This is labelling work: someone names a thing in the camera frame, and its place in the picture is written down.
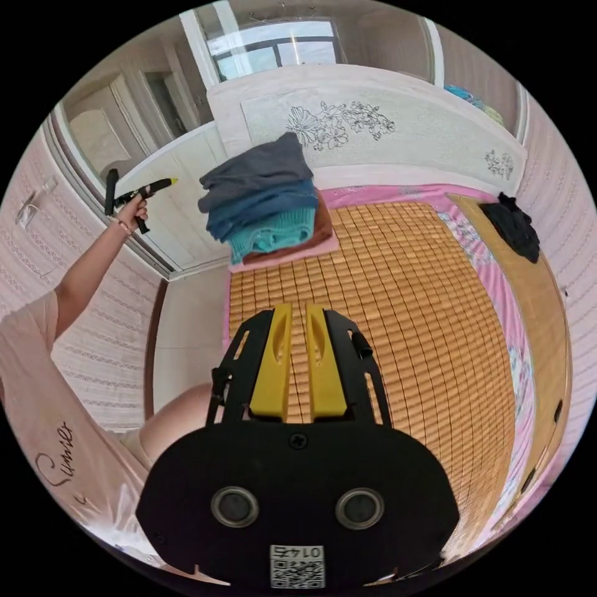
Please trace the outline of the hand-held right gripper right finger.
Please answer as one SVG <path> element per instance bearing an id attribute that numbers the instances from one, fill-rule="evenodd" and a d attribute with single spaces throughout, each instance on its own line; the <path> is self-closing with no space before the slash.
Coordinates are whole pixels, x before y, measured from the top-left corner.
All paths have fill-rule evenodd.
<path id="1" fill-rule="evenodd" d="M 306 305 L 306 343 L 312 418 L 343 418 L 346 399 L 323 307 Z"/>

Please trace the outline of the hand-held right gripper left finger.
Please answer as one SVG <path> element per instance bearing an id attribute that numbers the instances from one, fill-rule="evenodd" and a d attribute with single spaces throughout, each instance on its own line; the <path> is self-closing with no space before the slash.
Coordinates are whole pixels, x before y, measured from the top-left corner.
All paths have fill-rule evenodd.
<path id="1" fill-rule="evenodd" d="M 253 418 L 286 418 L 289 402 L 292 306 L 272 311 L 249 411 Z"/>

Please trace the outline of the person's left hand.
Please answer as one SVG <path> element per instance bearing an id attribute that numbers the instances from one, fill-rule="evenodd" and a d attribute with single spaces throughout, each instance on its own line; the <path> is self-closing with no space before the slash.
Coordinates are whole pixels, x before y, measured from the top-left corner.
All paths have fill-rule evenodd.
<path id="1" fill-rule="evenodd" d="M 117 212 L 116 221 L 131 235 L 139 227 L 138 221 L 147 219 L 147 201 L 140 193 L 132 197 Z"/>

